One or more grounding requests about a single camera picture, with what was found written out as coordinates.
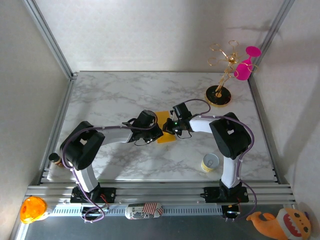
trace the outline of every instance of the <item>pink wine glass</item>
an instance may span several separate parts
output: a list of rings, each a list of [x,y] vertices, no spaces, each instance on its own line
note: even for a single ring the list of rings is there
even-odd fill
[[[242,61],[234,71],[234,77],[241,81],[248,80],[250,74],[252,73],[253,65],[251,62],[251,58],[256,58],[261,55],[260,49],[256,46],[248,46],[245,49],[245,52],[249,55],[249,58]]]

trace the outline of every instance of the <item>gold wire sculpture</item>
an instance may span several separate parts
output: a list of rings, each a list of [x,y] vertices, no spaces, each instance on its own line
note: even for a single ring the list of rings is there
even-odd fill
[[[214,106],[216,107],[223,107],[225,105],[227,105],[230,100],[231,100],[231,94],[230,92],[224,87],[224,84],[226,83],[227,80],[229,80],[230,78],[235,78],[235,75],[238,76],[239,72],[237,71],[236,68],[236,64],[244,64],[247,66],[248,71],[250,71],[251,73],[254,73],[257,69],[258,66],[256,66],[255,64],[247,64],[246,61],[240,62],[241,58],[243,56],[245,56],[246,54],[243,54],[241,56],[239,56],[238,52],[236,51],[236,47],[239,45],[239,43],[236,40],[230,40],[228,42],[228,44],[232,47],[232,53],[231,54],[226,54],[225,51],[222,50],[221,46],[217,43],[213,43],[210,46],[210,49],[212,51],[217,51],[217,52],[221,52],[224,55],[224,58],[217,60],[216,57],[210,57],[208,59],[208,64],[210,66],[216,66],[218,65],[220,62],[227,62],[228,65],[227,67],[224,69],[224,74],[221,77],[220,81],[219,81],[219,85],[215,86],[216,88],[214,88],[214,98],[221,98],[223,97],[223,94],[225,94],[225,100],[220,99],[220,103],[216,103],[216,101],[212,101],[212,97],[211,99],[209,99],[208,97],[208,90],[206,93],[206,98],[207,100]]]

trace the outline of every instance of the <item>metal frame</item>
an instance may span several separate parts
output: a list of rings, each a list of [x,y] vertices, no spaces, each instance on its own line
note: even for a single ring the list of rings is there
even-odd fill
[[[77,75],[73,73],[68,62],[66,61],[61,49],[59,48],[57,41],[55,40],[52,32],[50,31],[39,7],[37,6],[35,0],[22,0],[30,15],[35,21],[35,24],[39,28],[43,38],[47,42],[50,50],[55,56],[56,60],[60,64],[64,74],[70,80],[69,85],[66,90],[66,94],[60,105],[57,117],[54,121],[53,128],[50,133],[49,142],[45,149],[43,160],[41,163],[41,176],[39,179],[45,175],[46,167],[48,167],[48,155],[53,152],[56,147],[60,131],[63,125],[63,121],[68,108],[69,100],[71,97],[74,81]],[[254,62],[257,66],[261,63],[262,58],[266,54],[270,44],[278,32],[282,22],[284,21],[286,15],[288,14],[291,6],[295,0],[284,0],[283,4],[277,13],[269,32],[267,33],[265,40],[261,46],[262,54]],[[273,148],[273,140],[267,134],[266,123],[263,121],[264,114],[263,106],[259,98],[258,90],[255,86],[253,74],[249,78],[249,87],[253,95],[255,106],[259,115],[259,120],[262,125],[262,129],[267,142],[268,150],[271,155],[274,167],[276,164],[275,159],[275,149]],[[248,182],[257,194],[258,204],[280,204],[286,207],[295,208],[296,202],[293,196],[291,187],[289,184],[278,184],[277,182],[261,182],[261,181],[249,181]],[[123,208],[129,203],[146,202],[146,201],[159,201],[164,205],[164,209],[171,207],[172,209],[179,208],[179,206],[192,206],[193,208],[199,206],[212,206],[212,203],[205,203],[204,199],[200,197],[200,193],[203,192],[204,187],[216,187],[218,183],[216,182],[103,182],[102,187],[114,187],[117,188],[116,192],[116,203],[112,205],[111,208]],[[40,185],[31,185],[28,187],[25,197],[30,195],[43,197],[50,206],[56,206],[56,214],[67,213],[65,216],[71,216],[72,212],[68,209],[78,208],[80,205],[66,204],[70,200],[72,188],[75,185],[72,183],[42,183]],[[243,204],[254,204],[253,195],[251,192],[248,193],[250,202]],[[10,239],[24,239],[26,232],[28,230],[28,225],[21,224],[19,217],[16,220],[14,228],[12,230]]]
[[[197,206],[162,206],[163,214],[162,216],[213,216],[222,215],[223,210],[221,206],[216,204],[206,204]],[[50,217],[80,217],[82,215],[83,206],[81,205],[57,205]],[[126,206],[124,205],[110,205],[109,211],[106,212],[106,217],[121,217],[125,216]],[[98,214],[89,213],[88,216],[97,216]]]
[[[57,115],[55,117],[53,127],[50,132],[49,140],[45,147],[38,174],[37,176],[35,176],[31,184],[39,185],[41,183],[41,179],[43,177],[45,169],[50,166],[49,155],[55,151],[76,79],[77,75],[75,74],[71,78],[71,81],[68,83],[64,97],[61,100]]]
[[[284,22],[288,12],[290,11],[292,5],[294,4],[295,0],[284,0],[282,6],[280,7],[277,15],[275,16],[268,33],[263,40],[263,43],[260,47],[261,55],[253,62],[256,66],[259,66],[262,59],[266,55],[268,48],[270,47],[273,39],[275,38],[277,32],[280,29],[281,24]]]
[[[279,31],[282,23],[284,22],[288,12],[290,11],[292,5],[294,4],[295,0],[284,0],[283,4],[279,10],[279,12],[277,13],[275,19],[273,20],[270,30],[267,33],[267,35],[265,36],[265,39],[260,47],[261,49],[261,56],[258,57],[253,63],[256,66],[259,66],[262,59],[264,58],[264,56],[266,55],[273,39],[275,38],[277,32]],[[248,83],[249,83],[249,88],[251,91],[251,94],[253,96],[253,101],[254,101],[254,105],[255,105],[255,109],[258,113],[258,117],[260,120],[260,124],[262,127],[262,131],[264,134],[264,138],[265,138],[265,142],[270,154],[270,158],[274,167],[274,171],[275,171],[275,177],[277,178],[277,181],[281,184],[283,182],[285,182],[283,180],[283,177],[279,177],[278,174],[278,166],[276,163],[276,159],[279,159],[279,155],[278,155],[278,151],[276,148],[276,144],[275,141],[272,137],[272,135],[270,134],[270,126],[269,124],[266,122],[267,118],[267,114],[264,111],[264,106],[263,103],[261,101],[260,95],[259,95],[259,91],[258,91],[258,87],[257,84],[255,82],[255,78],[254,78],[254,73],[252,73],[248,79]]]
[[[295,197],[289,184],[276,182],[249,181],[253,188],[259,205],[284,205],[295,204]],[[116,188],[113,206],[127,206],[133,203],[159,202],[163,206],[198,206],[207,205],[205,199],[200,196],[205,187],[218,187],[218,182],[191,181],[191,182],[128,182],[109,181],[100,183],[103,188]],[[49,206],[70,204],[72,189],[75,184],[47,183],[40,186],[29,186],[25,197],[38,196],[43,198]],[[253,205],[255,200],[252,192],[248,192],[249,202],[243,205]],[[218,203],[217,205],[229,205],[231,202]]]
[[[22,0],[28,9],[31,17],[33,18],[35,25],[39,29],[43,39],[46,41],[48,47],[50,48],[51,52],[53,53],[55,59],[59,63],[61,69],[63,70],[65,76],[68,79],[72,79],[73,71],[70,68],[64,54],[62,53],[54,35],[50,31],[50,28],[42,15],[37,3],[35,0]]]

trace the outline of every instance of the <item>metal floor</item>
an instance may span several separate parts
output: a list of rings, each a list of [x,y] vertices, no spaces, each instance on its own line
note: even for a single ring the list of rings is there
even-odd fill
[[[252,206],[243,206],[250,211]],[[257,211],[277,215],[282,205],[258,205]],[[84,223],[78,216],[49,217],[30,224],[26,240],[269,240],[251,221],[225,222],[221,216],[161,216],[129,220],[105,217]]]

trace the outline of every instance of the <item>plush toy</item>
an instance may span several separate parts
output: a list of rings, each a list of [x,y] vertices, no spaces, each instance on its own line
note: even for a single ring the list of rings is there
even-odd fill
[[[275,217],[264,213],[267,221],[259,218],[260,211],[249,215],[246,220],[252,221],[254,227],[263,235],[277,240],[305,240],[310,236],[311,224],[306,215],[292,208],[283,208]]]

